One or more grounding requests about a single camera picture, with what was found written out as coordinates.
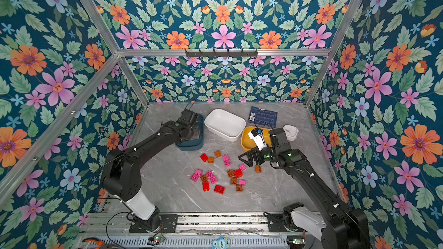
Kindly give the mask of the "pink double lego brick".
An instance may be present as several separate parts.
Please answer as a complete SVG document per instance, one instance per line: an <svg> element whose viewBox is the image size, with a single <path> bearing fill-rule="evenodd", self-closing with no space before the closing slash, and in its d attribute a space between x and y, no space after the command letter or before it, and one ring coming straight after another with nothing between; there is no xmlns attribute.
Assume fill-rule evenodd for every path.
<svg viewBox="0 0 443 249"><path fill-rule="evenodd" d="M231 160L230 160L230 157L229 157L228 154L224 154L224 155L222 156L222 158L223 158L223 163L224 163L224 165L225 165L226 167L231 166Z"/></svg>

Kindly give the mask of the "orange lego brick top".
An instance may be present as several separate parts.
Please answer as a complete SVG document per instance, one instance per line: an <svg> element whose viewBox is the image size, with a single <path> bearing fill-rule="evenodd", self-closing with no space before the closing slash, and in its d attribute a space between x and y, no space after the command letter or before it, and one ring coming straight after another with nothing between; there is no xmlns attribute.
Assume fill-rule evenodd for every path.
<svg viewBox="0 0 443 249"><path fill-rule="evenodd" d="M216 158L221 157L222 156L221 154L222 154L221 151L215 151L214 152L214 155L215 155Z"/></svg>

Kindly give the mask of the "pink lego brick cluster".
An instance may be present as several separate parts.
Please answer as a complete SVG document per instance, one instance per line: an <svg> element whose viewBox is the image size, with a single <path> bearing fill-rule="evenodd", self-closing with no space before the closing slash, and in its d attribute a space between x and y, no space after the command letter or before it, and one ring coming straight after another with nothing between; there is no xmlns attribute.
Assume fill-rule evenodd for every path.
<svg viewBox="0 0 443 249"><path fill-rule="evenodd" d="M209 181L211 184L215 184L215 183L218 182L218 179L217 179L216 175L213 173L213 171L207 171L207 172L205 173L205 176L208 178L208 181Z"/></svg>

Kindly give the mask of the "orange lego brick cluster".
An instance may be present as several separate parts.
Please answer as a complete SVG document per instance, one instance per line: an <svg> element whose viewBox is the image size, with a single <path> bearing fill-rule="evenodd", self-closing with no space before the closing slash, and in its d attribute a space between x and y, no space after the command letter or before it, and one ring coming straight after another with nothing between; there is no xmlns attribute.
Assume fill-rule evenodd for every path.
<svg viewBox="0 0 443 249"><path fill-rule="evenodd" d="M206 175L201 175L200 179L202 182L207 182L208 181L208 177Z"/></svg>

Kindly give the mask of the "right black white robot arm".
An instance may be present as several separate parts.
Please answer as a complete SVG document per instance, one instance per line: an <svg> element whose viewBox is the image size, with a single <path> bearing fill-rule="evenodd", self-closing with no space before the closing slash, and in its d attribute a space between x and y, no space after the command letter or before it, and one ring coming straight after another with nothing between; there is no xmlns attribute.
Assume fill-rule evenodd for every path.
<svg viewBox="0 0 443 249"><path fill-rule="evenodd" d="M367 216L361 209L348 206L324 183L305 154L291 147L282 128L269 131L269 144L261 128L255 127L248 136L256 146L239 155L239 160L248 167L268 161L272 168L284 170L304 189L319 211L315 214L301 203L286 206L283 211L286 228L304 229L325 249L371 248Z"/></svg>

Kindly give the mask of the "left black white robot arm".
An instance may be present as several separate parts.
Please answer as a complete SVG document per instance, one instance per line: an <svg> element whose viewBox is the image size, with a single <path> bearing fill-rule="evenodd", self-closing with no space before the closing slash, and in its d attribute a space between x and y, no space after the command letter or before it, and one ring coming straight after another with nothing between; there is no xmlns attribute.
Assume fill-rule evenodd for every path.
<svg viewBox="0 0 443 249"><path fill-rule="evenodd" d="M120 199L135 219L155 227L159 209L143 192L141 170L158 153L173 144L201 144L204 138L203 122L201 114L185 109L176 121L161 124L159 130L138 144L111 150L103 166L101 187Z"/></svg>

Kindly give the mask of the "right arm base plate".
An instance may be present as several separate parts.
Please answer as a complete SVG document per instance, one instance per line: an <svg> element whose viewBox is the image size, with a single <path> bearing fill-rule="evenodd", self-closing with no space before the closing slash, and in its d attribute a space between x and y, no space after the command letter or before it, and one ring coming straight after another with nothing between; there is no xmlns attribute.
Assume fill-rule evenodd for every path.
<svg viewBox="0 0 443 249"><path fill-rule="evenodd" d="M264 212L264 217L267 219L269 232L294 232L296 229L288 228L285 225L283 215L281 213Z"/></svg>

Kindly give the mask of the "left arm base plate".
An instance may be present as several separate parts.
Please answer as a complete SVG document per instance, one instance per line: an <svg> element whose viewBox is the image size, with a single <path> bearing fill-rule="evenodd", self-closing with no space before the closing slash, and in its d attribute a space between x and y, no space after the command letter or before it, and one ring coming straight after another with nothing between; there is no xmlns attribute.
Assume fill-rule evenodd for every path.
<svg viewBox="0 0 443 249"><path fill-rule="evenodd" d="M179 216L176 214L154 214L148 220L137 216L132 219L129 232L131 234L174 233Z"/></svg>

